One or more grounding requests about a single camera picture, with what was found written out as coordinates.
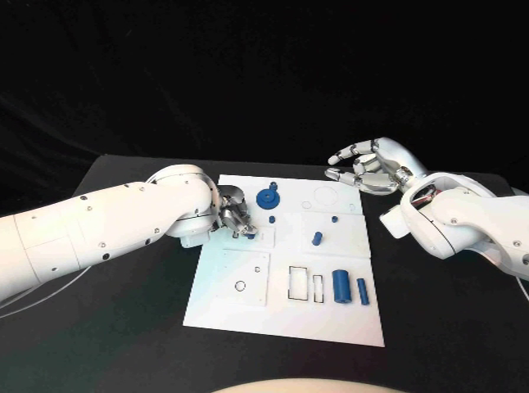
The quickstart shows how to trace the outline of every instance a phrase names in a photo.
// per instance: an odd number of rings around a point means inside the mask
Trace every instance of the white robotic arm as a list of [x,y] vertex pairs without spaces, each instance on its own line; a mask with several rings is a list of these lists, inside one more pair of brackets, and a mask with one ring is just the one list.
[[226,226],[250,236],[244,197],[217,188],[192,165],[164,168],[145,183],[86,193],[0,218],[0,302],[15,293],[155,242],[191,247]]
[[460,250],[478,252],[512,276],[529,281],[529,196],[495,197],[465,176],[427,174],[391,139],[360,142],[329,157],[332,165],[361,154],[355,173],[335,168],[325,175],[362,192],[403,192],[400,204],[380,221],[394,238],[411,233],[426,252],[445,259]]

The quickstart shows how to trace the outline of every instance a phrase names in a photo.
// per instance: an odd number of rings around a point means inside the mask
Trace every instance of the black table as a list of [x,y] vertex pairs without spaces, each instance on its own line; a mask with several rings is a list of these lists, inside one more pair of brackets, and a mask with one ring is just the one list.
[[[178,163],[214,180],[322,179],[318,166],[102,156],[76,194],[143,181]],[[509,194],[498,176],[468,176]],[[377,216],[399,196],[361,196],[386,348],[182,327],[198,247],[165,237],[0,321],[0,391],[207,392],[280,377],[404,391],[529,391],[529,304],[514,279],[468,251],[440,261],[410,236],[390,237]]]

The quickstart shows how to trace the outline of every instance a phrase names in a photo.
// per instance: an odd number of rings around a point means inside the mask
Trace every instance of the robotic hand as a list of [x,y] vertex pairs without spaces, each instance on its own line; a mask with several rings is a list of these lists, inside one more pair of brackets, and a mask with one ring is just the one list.
[[0,218],[0,302],[45,281],[110,260],[162,234],[182,247],[227,227],[256,233],[243,192],[216,186],[203,170],[174,165],[145,183],[89,192],[40,209]]
[[495,197],[465,176],[427,174],[391,139],[350,145],[329,157],[329,165],[354,155],[354,173],[328,168],[325,176],[374,195],[403,192],[400,204],[380,216],[391,236],[411,233],[440,259],[460,250],[478,252],[502,272],[529,281],[529,196]]

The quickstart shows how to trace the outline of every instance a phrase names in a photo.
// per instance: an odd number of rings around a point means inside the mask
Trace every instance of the blue gear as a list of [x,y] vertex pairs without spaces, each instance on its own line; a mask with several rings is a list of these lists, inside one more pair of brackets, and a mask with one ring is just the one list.
[[277,206],[279,195],[276,193],[277,185],[270,183],[270,186],[260,190],[256,194],[256,204],[260,209],[269,210]]

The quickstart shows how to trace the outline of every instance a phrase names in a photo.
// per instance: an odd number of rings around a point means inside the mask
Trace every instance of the white board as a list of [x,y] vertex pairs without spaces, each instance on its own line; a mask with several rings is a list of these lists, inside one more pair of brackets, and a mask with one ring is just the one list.
[[[263,210],[256,205],[256,194],[272,181],[277,184],[279,205]],[[211,233],[198,256],[184,326],[383,346],[368,239],[355,188],[328,181],[230,175],[218,177],[218,184],[243,190],[250,222],[263,236],[253,240],[233,239],[226,228]],[[329,220],[332,215],[338,218],[335,223]],[[311,245],[315,232],[322,232],[318,246]],[[257,276],[263,272],[254,265],[262,255],[267,255],[266,276]],[[306,268],[306,300],[288,298],[290,266]],[[344,305],[332,301],[331,271],[337,269],[348,272],[351,302]],[[313,301],[318,290],[313,276],[321,276],[322,303]],[[260,280],[250,284],[256,292],[247,291],[247,283],[241,291],[234,289],[236,282],[244,280],[237,277],[246,277],[247,282]],[[265,291],[262,287],[257,289],[263,278]],[[367,306],[360,302],[357,278],[365,282]]]

